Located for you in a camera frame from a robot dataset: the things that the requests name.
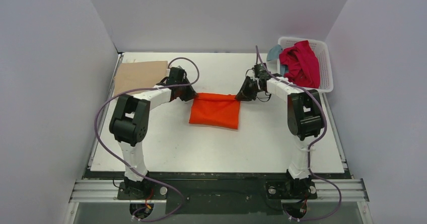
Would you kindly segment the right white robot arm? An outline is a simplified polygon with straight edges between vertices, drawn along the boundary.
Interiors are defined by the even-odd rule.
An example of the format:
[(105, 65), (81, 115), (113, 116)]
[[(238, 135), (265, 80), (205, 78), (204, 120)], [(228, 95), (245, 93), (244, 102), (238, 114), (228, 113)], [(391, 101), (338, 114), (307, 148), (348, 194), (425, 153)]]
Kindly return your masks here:
[(253, 76), (245, 76), (235, 99), (254, 101), (258, 93), (264, 92), (287, 103), (288, 129), (300, 142), (292, 151), (292, 160), (287, 170), (293, 179), (285, 183), (284, 190), (290, 198), (298, 198), (305, 191), (304, 183), (300, 179), (311, 176), (309, 155), (312, 148), (305, 139), (318, 137), (326, 126), (319, 93), (296, 86), (278, 74), (272, 74), (264, 63), (255, 64), (251, 70)]

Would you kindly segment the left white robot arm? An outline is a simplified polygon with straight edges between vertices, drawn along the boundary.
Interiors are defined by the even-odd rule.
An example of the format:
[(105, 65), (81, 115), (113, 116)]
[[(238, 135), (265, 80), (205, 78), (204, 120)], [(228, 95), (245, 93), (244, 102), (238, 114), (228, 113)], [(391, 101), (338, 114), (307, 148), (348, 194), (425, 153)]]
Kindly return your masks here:
[(129, 164), (125, 167), (124, 181), (132, 184), (130, 191), (136, 198), (146, 198), (150, 193), (150, 184), (144, 181), (148, 169), (142, 147), (148, 131), (150, 111), (177, 98), (186, 102), (196, 96), (186, 71), (181, 67), (172, 67), (169, 76), (154, 86), (153, 90), (118, 97), (109, 131), (119, 143), (124, 161)]

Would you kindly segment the orange t shirt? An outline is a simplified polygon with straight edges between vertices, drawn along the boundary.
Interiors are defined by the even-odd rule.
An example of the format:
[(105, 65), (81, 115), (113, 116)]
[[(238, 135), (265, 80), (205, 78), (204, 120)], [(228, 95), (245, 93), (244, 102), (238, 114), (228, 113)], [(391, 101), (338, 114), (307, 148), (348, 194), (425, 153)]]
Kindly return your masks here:
[(237, 130), (240, 104), (234, 95), (199, 93), (193, 100), (189, 123)]

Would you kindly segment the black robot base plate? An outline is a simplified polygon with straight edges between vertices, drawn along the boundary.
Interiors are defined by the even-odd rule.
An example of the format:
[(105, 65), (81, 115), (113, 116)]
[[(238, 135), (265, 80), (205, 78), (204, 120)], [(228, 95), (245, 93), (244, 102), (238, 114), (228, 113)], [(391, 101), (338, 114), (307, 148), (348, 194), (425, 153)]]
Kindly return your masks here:
[(186, 173), (151, 172), (141, 184), (114, 183), (120, 199), (143, 200), (130, 203), (129, 211), (148, 219), (158, 209), (156, 201), (166, 203), (170, 214), (289, 214), (301, 218), (307, 204), (317, 198), (314, 181), (331, 184), (341, 175), (321, 175), (293, 179), (289, 173)]

